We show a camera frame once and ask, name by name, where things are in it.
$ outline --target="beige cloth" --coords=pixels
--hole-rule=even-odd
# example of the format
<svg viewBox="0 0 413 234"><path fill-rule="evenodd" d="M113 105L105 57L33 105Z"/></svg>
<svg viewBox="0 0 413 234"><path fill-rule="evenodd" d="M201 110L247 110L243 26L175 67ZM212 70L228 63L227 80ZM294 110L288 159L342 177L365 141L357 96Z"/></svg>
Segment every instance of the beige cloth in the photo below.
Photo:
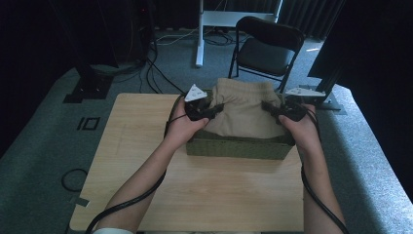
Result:
<svg viewBox="0 0 413 234"><path fill-rule="evenodd" d="M282 126L269 112L262 110L261 100L280 106L280 98L270 82L246 83L219 78L212 89L212 103L224 103L224 110L209 121L205 130L223 137L271 138L284 135Z"/></svg>

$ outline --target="person's right arm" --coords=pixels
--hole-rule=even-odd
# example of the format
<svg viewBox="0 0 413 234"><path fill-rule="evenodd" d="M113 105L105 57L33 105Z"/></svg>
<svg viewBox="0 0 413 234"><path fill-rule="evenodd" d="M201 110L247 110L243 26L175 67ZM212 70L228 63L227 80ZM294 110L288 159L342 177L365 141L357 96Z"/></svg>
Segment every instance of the person's right arm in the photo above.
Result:
<svg viewBox="0 0 413 234"><path fill-rule="evenodd" d="M315 112L315 108L306 105ZM319 133L309 116L294 122L280 116L282 124L291 131L300 154L303 155L303 166L307 180L319 199L345 223L340 205L334 195L328 174L324 153L319 141ZM304 189L304 233L342 233L340 228L319 207L311 195Z"/></svg>

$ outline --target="person's right hand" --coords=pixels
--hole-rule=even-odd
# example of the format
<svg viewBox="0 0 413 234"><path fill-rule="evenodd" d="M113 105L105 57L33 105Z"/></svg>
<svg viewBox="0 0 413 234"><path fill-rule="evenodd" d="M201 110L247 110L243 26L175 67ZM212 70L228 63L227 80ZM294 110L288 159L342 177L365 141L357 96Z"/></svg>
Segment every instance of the person's right hand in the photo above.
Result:
<svg viewBox="0 0 413 234"><path fill-rule="evenodd" d="M313 105L306 104L304 107L316 113L316 108ZM279 117L279 120L291 132L298 149L305 152L320 149L319 133L308 115L299 122L292 121L283 115Z"/></svg>

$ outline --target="storage box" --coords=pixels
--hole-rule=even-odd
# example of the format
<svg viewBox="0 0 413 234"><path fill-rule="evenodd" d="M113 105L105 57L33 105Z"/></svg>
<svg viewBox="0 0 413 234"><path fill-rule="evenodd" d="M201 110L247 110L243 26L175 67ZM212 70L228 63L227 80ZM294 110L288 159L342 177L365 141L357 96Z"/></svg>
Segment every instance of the storage box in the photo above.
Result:
<svg viewBox="0 0 413 234"><path fill-rule="evenodd" d="M260 139L219 136L206 131L198 131L186 143L186 150L191 156L283 160L294 144L295 141L289 134Z"/></svg>

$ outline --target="white triangular marker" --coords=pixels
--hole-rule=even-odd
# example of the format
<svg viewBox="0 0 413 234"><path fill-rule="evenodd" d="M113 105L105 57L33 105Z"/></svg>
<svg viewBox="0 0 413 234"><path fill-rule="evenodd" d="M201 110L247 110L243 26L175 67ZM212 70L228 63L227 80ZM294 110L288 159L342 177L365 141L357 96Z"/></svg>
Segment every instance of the white triangular marker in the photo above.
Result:
<svg viewBox="0 0 413 234"><path fill-rule="evenodd" d="M185 101L192 101L196 99L201 99L201 98L206 98L207 97L207 92L204 92L200 90L195 84L191 87L191 90L189 90L188 94L185 97Z"/></svg>
<svg viewBox="0 0 413 234"><path fill-rule="evenodd" d="M300 97L324 97L324 93L320 93L317 91L306 90L303 88L294 88L285 92L286 95L293 95L293 96L300 96Z"/></svg>

